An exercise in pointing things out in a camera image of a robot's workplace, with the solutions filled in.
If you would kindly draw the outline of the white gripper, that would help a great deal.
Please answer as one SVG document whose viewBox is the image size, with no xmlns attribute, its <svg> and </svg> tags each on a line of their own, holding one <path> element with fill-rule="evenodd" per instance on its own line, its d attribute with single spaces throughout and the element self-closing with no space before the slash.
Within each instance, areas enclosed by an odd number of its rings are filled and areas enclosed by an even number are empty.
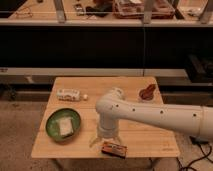
<svg viewBox="0 0 213 171">
<path fill-rule="evenodd" d="M 122 140 L 118 135 L 118 121 L 114 119 L 99 120 L 97 126 L 97 134 L 99 137 L 92 137 L 89 141 L 89 147 L 100 142 L 101 138 L 113 138 L 116 144 L 123 145 Z"/>
</svg>

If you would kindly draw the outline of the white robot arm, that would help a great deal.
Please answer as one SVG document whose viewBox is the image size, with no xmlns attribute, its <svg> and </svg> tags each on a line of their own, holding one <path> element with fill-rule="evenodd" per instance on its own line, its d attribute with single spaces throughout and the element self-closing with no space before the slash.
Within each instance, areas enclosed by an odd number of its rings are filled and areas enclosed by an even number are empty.
<svg viewBox="0 0 213 171">
<path fill-rule="evenodd" d="M 95 110 L 98 139 L 120 139 L 119 121 L 130 120 L 213 141 L 213 107 L 131 102 L 115 87 L 96 101 Z"/>
</svg>

